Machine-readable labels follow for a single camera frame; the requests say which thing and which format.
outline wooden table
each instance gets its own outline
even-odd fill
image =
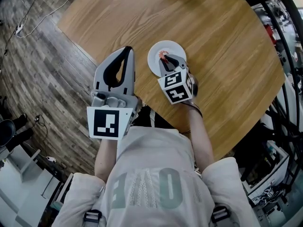
[[[132,46],[135,93],[183,132],[189,129],[183,105],[169,104],[147,65],[156,42],[179,43],[199,80],[197,104],[216,159],[260,119],[285,80],[266,30],[245,0],[75,0],[58,26],[97,63]]]

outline strap buckle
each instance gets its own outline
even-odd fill
[[[225,206],[217,206],[214,208],[213,214],[212,214],[212,222],[216,223],[223,219],[229,218],[230,213],[228,209]]]
[[[102,218],[102,213],[99,210],[87,211],[84,215],[84,222],[99,223]]]

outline sleeve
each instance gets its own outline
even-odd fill
[[[214,202],[229,207],[240,226],[259,226],[243,189],[235,158],[224,158],[209,165],[201,177]]]
[[[64,204],[53,227],[76,227],[83,225],[84,214],[99,199],[105,182],[88,174],[75,173]]]

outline wooden floor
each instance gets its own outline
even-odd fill
[[[48,13],[66,0],[36,0],[21,35],[29,33]],[[24,0],[25,13],[33,0]],[[93,174],[99,141],[89,138],[86,107],[93,86],[96,65],[56,26],[62,13],[73,2],[47,17],[25,39],[13,36],[8,55],[3,57],[0,95],[7,96],[13,118],[26,113],[31,127],[36,115],[45,118],[49,156],[67,165],[69,172]],[[22,19],[21,0],[0,0],[0,55],[6,41]],[[46,154],[42,143],[45,128],[36,125],[28,141]]]

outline plate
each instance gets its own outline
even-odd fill
[[[169,54],[180,56],[186,61],[185,51],[178,43],[170,40],[163,40],[154,44],[148,52],[147,63],[153,74],[155,74],[157,77],[161,77],[159,65],[160,51],[167,51]]]

